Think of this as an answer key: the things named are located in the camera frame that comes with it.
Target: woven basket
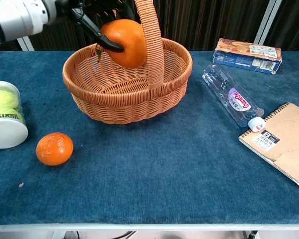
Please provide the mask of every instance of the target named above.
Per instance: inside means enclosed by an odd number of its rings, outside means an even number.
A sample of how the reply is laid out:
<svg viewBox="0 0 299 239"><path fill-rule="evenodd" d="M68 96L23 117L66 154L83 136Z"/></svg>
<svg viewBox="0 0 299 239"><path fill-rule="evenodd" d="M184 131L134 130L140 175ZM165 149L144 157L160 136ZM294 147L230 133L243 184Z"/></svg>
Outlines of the woven basket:
<svg viewBox="0 0 299 239"><path fill-rule="evenodd" d="M185 95L192 70L189 52L161 37L152 0L135 4L146 41L144 64L121 67L93 44L76 51L63 66L63 81L79 109L107 124L141 121L174 107ZM102 51L99 63L96 48Z"/></svg>

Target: cardboard box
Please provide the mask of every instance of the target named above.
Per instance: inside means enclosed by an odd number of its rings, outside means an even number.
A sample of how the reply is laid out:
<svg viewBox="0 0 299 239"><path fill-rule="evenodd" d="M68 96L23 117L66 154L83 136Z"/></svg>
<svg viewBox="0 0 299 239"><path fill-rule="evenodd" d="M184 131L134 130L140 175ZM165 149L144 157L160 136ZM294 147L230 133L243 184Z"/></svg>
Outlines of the cardboard box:
<svg viewBox="0 0 299 239"><path fill-rule="evenodd" d="M214 63L275 74L282 63L281 49L220 38Z"/></svg>

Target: orange fruit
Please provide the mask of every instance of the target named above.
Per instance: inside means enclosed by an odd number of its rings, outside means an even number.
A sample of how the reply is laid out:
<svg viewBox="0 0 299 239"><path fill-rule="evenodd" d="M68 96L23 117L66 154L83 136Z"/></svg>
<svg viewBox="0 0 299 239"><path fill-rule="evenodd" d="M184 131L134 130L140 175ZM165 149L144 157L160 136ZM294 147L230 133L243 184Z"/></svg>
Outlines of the orange fruit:
<svg viewBox="0 0 299 239"><path fill-rule="evenodd" d="M120 53L105 50L114 62L127 68L136 68L145 62L147 52L140 24L128 19L119 19L104 24L100 32L124 48Z"/></svg>
<svg viewBox="0 0 299 239"><path fill-rule="evenodd" d="M41 163L56 166L66 162L72 155L73 142L63 133L51 133L43 137L37 147L36 156Z"/></svg>

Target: brown notebook cover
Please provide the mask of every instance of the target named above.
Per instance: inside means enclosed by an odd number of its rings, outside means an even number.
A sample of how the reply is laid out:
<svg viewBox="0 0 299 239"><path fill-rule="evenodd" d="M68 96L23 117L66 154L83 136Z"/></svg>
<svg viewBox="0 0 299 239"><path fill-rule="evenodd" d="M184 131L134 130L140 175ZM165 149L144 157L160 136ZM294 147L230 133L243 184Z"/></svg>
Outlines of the brown notebook cover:
<svg viewBox="0 0 299 239"><path fill-rule="evenodd" d="M239 141L299 185L299 107L284 103L265 117L266 127Z"/></svg>

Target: yellow tennis ball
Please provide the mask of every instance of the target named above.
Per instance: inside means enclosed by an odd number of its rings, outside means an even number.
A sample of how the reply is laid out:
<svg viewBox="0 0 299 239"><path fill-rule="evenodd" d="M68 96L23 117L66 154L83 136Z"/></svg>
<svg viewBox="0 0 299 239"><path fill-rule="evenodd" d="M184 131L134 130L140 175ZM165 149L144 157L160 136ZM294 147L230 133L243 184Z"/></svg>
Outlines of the yellow tennis ball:
<svg viewBox="0 0 299 239"><path fill-rule="evenodd" d="M0 118L11 118L24 122L22 115L18 111L6 107L0 108Z"/></svg>
<svg viewBox="0 0 299 239"><path fill-rule="evenodd" d="M15 108L19 105L18 96L10 91L0 90L0 107Z"/></svg>

